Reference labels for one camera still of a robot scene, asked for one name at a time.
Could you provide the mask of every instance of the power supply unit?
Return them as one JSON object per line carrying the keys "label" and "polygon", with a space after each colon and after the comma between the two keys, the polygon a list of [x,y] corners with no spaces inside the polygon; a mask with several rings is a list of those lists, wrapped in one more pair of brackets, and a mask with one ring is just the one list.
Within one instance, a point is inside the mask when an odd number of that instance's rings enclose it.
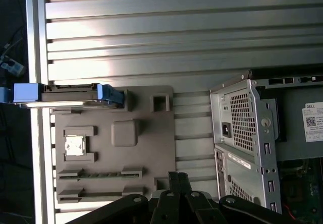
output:
{"label": "power supply unit", "polygon": [[323,156],[323,68],[249,70],[210,91],[219,198],[282,211],[278,161]]}

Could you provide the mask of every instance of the red wire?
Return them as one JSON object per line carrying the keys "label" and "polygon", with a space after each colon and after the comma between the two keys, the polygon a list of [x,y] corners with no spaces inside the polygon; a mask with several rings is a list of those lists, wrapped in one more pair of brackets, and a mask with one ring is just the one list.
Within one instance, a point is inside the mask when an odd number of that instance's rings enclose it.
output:
{"label": "red wire", "polygon": [[287,209],[289,216],[290,216],[293,220],[296,220],[296,218],[293,216],[293,214],[292,214],[292,212],[291,212],[290,208],[289,208],[286,204],[283,204],[283,206]]}

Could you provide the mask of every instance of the cable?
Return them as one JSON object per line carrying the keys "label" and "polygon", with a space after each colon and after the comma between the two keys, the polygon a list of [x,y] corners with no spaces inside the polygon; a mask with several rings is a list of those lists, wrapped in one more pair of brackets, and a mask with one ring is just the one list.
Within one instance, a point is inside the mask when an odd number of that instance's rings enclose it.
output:
{"label": "cable", "polygon": [[294,215],[292,214],[290,208],[288,207],[288,205],[283,204],[283,206],[287,209],[288,215],[293,219],[296,220],[296,218],[294,217]]}
{"label": "cable", "polygon": [[21,20],[22,20],[22,23],[23,25],[25,25],[25,16],[24,16],[24,12],[23,12],[23,9],[22,9],[22,6],[21,6],[21,3],[20,3],[20,0],[17,0],[17,3],[18,3],[18,6],[19,6],[19,10],[20,10],[20,13],[21,13]]}
{"label": "cable", "polygon": [[7,215],[20,217],[25,221],[26,224],[30,224],[26,219],[33,219],[31,216],[19,215],[19,214],[12,213],[12,212],[2,212],[1,214],[7,214]]}
{"label": "cable", "polygon": [[15,163],[15,162],[10,162],[10,161],[3,160],[3,159],[0,159],[0,164],[8,164],[8,165],[11,165],[11,166],[14,166],[14,167],[19,167],[19,168],[24,169],[24,170],[32,171],[31,167],[28,167],[28,166],[25,166],[25,165],[22,165],[22,164],[19,164],[19,163]]}
{"label": "cable", "polygon": [[19,216],[19,217],[26,218],[26,219],[33,219],[31,216],[19,215],[19,214],[13,213],[13,212],[2,212],[2,214],[8,214],[8,215]]}
{"label": "cable", "polygon": [[9,44],[12,44],[13,40],[15,39],[15,36],[17,35],[17,33],[18,33],[22,28],[24,28],[24,25],[22,25],[22,26],[18,27],[18,29],[17,29],[17,30],[15,30],[14,34],[11,36],[11,38],[10,38],[10,39],[9,39],[9,41],[8,41],[8,43],[9,43]]}
{"label": "cable", "polygon": [[6,54],[11,50],[11,48],[13,48],[15,45],[17,45],[23,38],[19,38],[16,42],[14,42],[13,44],[11,44],[11,46],[9,46],[5,52],[2,54],[2,57],[5,58]]}

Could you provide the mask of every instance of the silver metal surface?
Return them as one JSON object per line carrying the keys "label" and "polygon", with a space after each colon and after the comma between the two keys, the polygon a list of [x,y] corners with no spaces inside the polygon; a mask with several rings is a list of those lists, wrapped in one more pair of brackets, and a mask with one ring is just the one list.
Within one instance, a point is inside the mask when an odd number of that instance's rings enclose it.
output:
{"label": "silver metal surface", "polygon": [[[172,86],[178,169],[198,180],[194,189],[214,192],[207,150],[217,114],[210,116],[207,91],[239,69],[321,63],[322,2],[27,0],[30,81]],[[56,203],[54,119],[32,109],[31,120],[36,223],[55,223],[55,216],[65,223],[106,204]]]}
{"label": "silver metal surface", "polygon": [[70,110],[71,108],[77,110],[79,108],[111,108],[114,109],[115,105],[109,104],[105,100],[84,100],[84,101],[48,101],[48,102],[30,102],[21,103],[23,108],[50,108],[55,110]]}
{"label": "silver metal surface", "polygon": [[265,118],[268,119],[269,122],[273,122],[273,116],[277,115],[277,112],[274,111],[275,109],[268,109],[266,102],[260,100],[259,93],[256,90],[255,85],[252,84],[252,81],[247,80],[247,85],[252,97],[257,130],[255,153],[259,158],[255,159],[255,163],[264,168],[276,169],[277,158],[274,126],[272,124],[262,126],[261,121]]}
{"label": "silver metal surface", "polygon": [[275,203],[276,211],[281,213],[277,168],[273,168],[273,171],[272,168],[257,166],[247,158],[240,157],[239,150],[226,144],[217,144],[216,149],[224,153],[225,179],[222,184],[225,184],[225,193],[220,198],[235,195],[269,209]]}

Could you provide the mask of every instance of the metal slotted panel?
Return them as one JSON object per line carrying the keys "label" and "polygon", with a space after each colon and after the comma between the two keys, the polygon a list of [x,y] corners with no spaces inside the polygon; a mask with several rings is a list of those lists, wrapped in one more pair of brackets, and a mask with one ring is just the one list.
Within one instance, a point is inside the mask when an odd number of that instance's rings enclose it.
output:
{"label": "metal slotted panel", "polygon": [[252,197],[234,181],[231,182],[230,195],[235,195],[252,202]]}
{"label": "metal slotted panel", "polygon": [[234,144],[253,151],[252,136],[255,135],[255,118],[250,116],[248,94],[232,96],[230,100]]}
{"label": "metal slotted panel", "polygon": [[[322,4],[323,0],[27,0],[30,81],[172,86],[178,94],[176,141],[183,154],[177,157],[178,166],[181,171],[203,169],[206,176],[197,177],[200,186],[212,190],[212,153],[206,152],[212,128],[209,99],[202,92],[235,75],[226,70],[321,63]],[[54,206],[49,111],[33,110],[31,117],[35,193],[41,193],[35,197],[36,223],[53,223],[62,208]],[[185,144],[199,150],[194,154]],[[97,204],[88,203],[87,210],[94,208]],[[68,219],[62,216],[79,210],[78,205],[63,209],[64,214],[57,214],[60,223]]]}

